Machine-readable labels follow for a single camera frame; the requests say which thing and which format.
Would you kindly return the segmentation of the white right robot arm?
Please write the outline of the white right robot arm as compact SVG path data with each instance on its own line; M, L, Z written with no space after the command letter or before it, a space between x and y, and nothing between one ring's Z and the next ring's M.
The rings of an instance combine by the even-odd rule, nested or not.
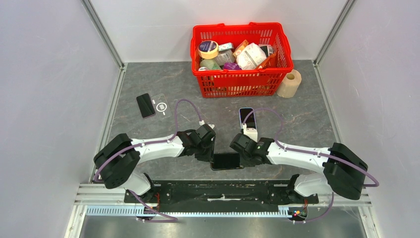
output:
M230 143L230 148L239 153L240 164L244 167L288 165L312 171L310 175L297 175L290 180L286 197L293 203L313 194L332 192L358 200L368 171L367 164L360 157L336 142L330 148L312 148L265 137L254 141L239 133Z

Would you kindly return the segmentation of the clear magsafe phone case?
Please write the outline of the clear magsafe phone case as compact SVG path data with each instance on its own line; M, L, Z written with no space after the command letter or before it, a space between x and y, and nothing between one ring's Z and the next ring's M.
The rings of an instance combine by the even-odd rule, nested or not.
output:
M166 119L172 116L172 111L164 94L158 94L151 97L156 116L159 119Z

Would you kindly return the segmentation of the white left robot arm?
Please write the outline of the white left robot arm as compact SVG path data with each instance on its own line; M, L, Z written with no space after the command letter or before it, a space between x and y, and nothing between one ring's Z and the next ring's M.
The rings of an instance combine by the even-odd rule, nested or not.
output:
M102 182L107 189L122 187L143 202L151 202L156 194L152 180L146 173L136 174L136 167L151 160L184 156L210 162L215 136L214 125L204 122L198 129L155 139L131 139L126 133L119 134L94 157L94 181Z

